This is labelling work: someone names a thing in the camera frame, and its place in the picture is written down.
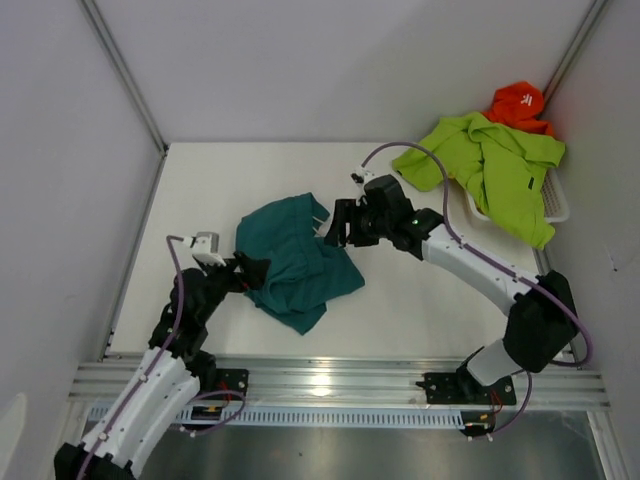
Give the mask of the teal green shorts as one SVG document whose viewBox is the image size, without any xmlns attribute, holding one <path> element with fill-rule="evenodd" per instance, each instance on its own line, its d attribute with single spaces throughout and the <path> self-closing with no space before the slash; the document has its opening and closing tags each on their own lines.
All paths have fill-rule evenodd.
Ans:
<svg viewBox="0 0 640 480">
<path fill-rule="evenodd" d="M 300 335 L 316 326 L 329 301 L 365 286 L 347 252 L 319 235 L 329 217 L 312 193 L 304 193 L 262 206 L 236 228 L 235 249 L 270 262 L 264 285 L 247 296 Z"/>
</svg>

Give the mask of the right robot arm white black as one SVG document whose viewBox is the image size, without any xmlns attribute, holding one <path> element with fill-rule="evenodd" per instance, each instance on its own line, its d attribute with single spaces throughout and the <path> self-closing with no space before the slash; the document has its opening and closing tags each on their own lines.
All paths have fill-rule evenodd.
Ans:
<svg viewBox="0 0 640 480">
<path fill-rule="evenodd" d="M 507 318 L 503 337 L 472 353 L 456 369 L 456 389 L 464 401 L 481 402 L 497 382 L 513 374 L 541 372 L 577 336 L 575 306 L 562 274 L 534 275 L 505 265 L 464 241 L 444 213 L 414 208 L 391 175 L 354 180 L 362 194 L 336 200 L 326 244 L 368 247 L 385 239 L 463 280 Z"/>
</svg>

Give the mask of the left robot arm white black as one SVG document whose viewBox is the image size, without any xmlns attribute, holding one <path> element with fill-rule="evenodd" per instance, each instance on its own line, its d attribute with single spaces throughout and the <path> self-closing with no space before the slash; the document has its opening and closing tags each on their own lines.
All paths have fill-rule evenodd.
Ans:
<svg viewBox="0 0 640 480">
<path fill-rule="evenodd" d="M 246 401 L 222 388 L 214 355 L 203 351 L 206 324 L 228 294 L 260 289 L 270 262 L 242 252 L 177 269 L 168 303 L 139 366 L 94 428 L 54 456 L 57 479 L 136 479 L 153 449 L 193 401 Z"/>
</svg>

